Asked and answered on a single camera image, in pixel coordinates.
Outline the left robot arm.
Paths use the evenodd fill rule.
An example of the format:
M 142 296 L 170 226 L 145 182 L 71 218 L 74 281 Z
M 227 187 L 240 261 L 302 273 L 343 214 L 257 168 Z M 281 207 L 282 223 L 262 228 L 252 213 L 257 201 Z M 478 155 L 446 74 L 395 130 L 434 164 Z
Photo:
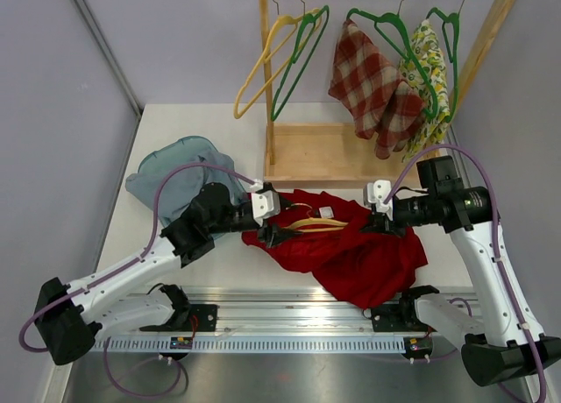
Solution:
M 33 324 L 46 352 L 55 364 L 65 365 L 86 355 L 96 342 L 128 330 L 182 330 L 190 302 L 179 286 L 164 285 L 153 297 L 128 294 L 202 258 L 214 249 L 216 234 L 250 231 L 268 247 L 280 244 L 291 235 L 269 220 L 291 204 L 269 182 L 237 205 L 224 184 L 204 185 L 144 250 L 67 284 L 52 278 L 41 286 Z

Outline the yellow hanger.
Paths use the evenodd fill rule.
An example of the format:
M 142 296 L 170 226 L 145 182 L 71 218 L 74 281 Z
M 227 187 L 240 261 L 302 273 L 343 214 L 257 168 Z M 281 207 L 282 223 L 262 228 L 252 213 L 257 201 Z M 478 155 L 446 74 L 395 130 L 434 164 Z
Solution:
M 288 58 L 283 64 L 279 66 L 279 68 L 275 72 L 271 70 L 271 62 L 273 56 L 277 54 L 277 52 L 279 52 L 279 50 L 284 47 L 284 45 L 289 40 L 295 41 L 295 35 L 298 26 L 302 21 L 302 16 L 306 11 L 308 11 L 308 9 L 304 9 L 303 13 L 300 16 L 296 17 L 278 14 L 275 22 L 270 25 L 268 23 L 269 1 L 273 0 L 259 0 L 262 53 L 236 96 L 233 109 L 233 116 L 236 119 L 241 118 L 246 113 L 246 111 L 248 111 L 253 106 L 253 104 L 255 104 L 257 100 L 262 95 L 264 95 L 266 97 L 267 122 L 272 123 L 270 112 L 272 109 L 273 96 L 279 86 L 279 82 L 281 81 L 281 77 L 288 64 L 288 58 L 292 53 L 293 48 Z M 254 97 L 249 100 L 246 106 L 241 109 L 239 107 L 239 104 L 242 100 L 242 97 L 259 69 L 264 70 L 264 85 L 258 90 Z
M 296 233 L 323 233 L 333 232 L 344 229 L 348 222 L 335 218 L 334 210 L 331 206 L 323 206 L 313 208 L 306 203 L 296 203 L 289 207 L 290 209 L 306 208 L 307 217 L 296 220 L 285 226 L 286 230 Z

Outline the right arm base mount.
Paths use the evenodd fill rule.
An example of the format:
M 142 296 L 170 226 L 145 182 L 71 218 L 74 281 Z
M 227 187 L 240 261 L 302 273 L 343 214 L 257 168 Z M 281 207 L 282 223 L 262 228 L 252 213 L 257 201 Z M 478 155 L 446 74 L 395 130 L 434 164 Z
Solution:
M 385 303 L 375 308 L 362 310 L 362 315 L 371 322 L 376 333 L 395 333 L 407 330 L 396 303 Z

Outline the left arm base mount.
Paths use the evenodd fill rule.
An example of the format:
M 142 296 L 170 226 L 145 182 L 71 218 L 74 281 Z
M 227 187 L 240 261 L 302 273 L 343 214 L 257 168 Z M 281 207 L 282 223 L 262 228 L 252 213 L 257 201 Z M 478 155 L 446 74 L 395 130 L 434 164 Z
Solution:
M 174 329 L 181 333 L 210 333 L 215 332 L 218 319 L 218 305 L 215 304 L 193 304 L 187 318 L 179 323 Z

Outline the red pleated skirt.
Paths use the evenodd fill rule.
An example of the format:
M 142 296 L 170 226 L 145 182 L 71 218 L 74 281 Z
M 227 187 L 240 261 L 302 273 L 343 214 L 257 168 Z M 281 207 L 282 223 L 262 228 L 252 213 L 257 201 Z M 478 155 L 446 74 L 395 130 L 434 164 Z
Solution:
M 254 231 L 242 233 L 242 241 L 260 248 L 287 271 L 311 273 L 337 300 L 362 309 L 377 307 L 411 287 L 415 270 L 428 264 L 422 242 L 411 228 L 405 237 L 360 233 L 370 211 L 356 201 L 301 189 L 281 196 L 313 208 L 331 206 L 335 218 L 348 225 L 339 231 L 303 233 L 273 248 L 260 243 Z M 288 209 L 271 222 L 285 228 L 306 218 L 307 212 L 306 208 Z

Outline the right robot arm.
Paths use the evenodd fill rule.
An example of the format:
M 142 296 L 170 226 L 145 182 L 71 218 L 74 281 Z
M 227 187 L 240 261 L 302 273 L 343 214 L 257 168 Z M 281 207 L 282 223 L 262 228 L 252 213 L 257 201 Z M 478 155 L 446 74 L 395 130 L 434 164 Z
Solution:
M 370 208 L 364 232 L 404 238 L 413 227 L 437 224 L 449 235 L 470 276 L 481 313 L 475 320 L 433 286 L 402 293 L 398 319 L 406 329 L 431 327 L 460 352 L 479 386 L 536 375 L 560 359 L 560 340 L 547 336 L 525 300 L 510 264 L 494 193 L 489 185 L 466 187 L 451 156 L 416 165 L 420 190 L 397 198 L 389 180 L 363 190 Z

